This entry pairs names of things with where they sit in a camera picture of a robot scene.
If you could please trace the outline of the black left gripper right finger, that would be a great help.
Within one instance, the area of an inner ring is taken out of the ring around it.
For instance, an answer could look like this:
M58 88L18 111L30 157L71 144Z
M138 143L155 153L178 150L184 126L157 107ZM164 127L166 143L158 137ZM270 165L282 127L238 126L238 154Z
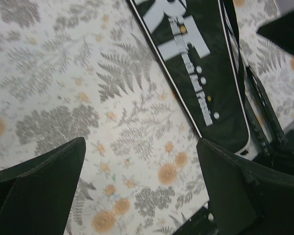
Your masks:
M294 235L294 175L199 139L197 153L221 235Z

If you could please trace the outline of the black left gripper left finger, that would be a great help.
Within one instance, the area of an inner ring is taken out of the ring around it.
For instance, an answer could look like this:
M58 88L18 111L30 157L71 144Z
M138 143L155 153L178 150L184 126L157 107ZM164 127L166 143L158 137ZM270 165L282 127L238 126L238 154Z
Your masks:
M0 235L62 235L86 152L83 137L0 171Z

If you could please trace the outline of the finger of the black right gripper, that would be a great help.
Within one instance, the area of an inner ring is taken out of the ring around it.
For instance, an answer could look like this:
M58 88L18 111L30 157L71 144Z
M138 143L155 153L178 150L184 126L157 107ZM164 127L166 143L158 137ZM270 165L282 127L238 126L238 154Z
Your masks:
M257 34L294 55L294 10L262 25Z

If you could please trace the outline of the black racket cover bag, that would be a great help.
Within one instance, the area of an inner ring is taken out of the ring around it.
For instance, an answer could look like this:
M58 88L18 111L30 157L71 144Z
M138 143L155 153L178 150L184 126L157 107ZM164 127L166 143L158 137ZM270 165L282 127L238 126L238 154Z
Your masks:
M199 137L244 153L244 64L231 0L130 0L128 6Z

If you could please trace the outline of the black badminton racket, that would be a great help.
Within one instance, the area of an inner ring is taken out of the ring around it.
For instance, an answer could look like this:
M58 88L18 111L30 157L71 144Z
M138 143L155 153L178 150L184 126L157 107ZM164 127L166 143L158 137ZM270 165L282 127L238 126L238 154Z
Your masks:
M272 137L272 142L269 142L249 101L246 101L245 108L247 118L251 127L254 138L257 142L262 155L267 158L282 158L286 153L288 140L284 134L277 116L273 110L271 102L268 98L266 90L258 76L250 68L246 68L247 82L250 91L256 100L257 107L260 109L264 118L264 123L269 127L269 133Z

